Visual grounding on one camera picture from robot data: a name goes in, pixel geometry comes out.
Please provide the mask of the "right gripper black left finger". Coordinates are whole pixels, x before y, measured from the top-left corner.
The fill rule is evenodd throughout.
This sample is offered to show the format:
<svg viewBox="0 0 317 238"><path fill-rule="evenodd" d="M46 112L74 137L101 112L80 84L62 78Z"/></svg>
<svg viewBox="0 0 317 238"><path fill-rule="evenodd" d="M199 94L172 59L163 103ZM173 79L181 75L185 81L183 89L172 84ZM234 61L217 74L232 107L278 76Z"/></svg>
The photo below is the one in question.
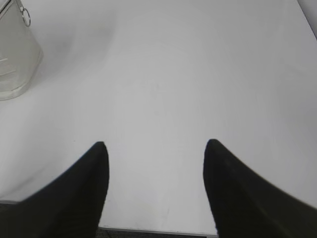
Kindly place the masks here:
<svg viewBox="0 0 317 238"><path fill-rule="evenodd" d="M94 238L108 184L108 152L100 141L50 184L2 211L0 236Z"/></svg>

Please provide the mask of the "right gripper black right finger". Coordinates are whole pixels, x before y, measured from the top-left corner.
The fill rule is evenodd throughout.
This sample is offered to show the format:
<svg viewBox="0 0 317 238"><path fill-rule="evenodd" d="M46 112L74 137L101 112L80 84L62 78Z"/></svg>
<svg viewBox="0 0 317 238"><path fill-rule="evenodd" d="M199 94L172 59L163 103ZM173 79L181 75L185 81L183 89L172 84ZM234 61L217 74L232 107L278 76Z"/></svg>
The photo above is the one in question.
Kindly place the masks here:
<svg viewBox="0 0 317 238"><path fill-rule="evenodd" d="M203 179L220 238L315 238L317 210L274 186L211 139Z"/></svg>

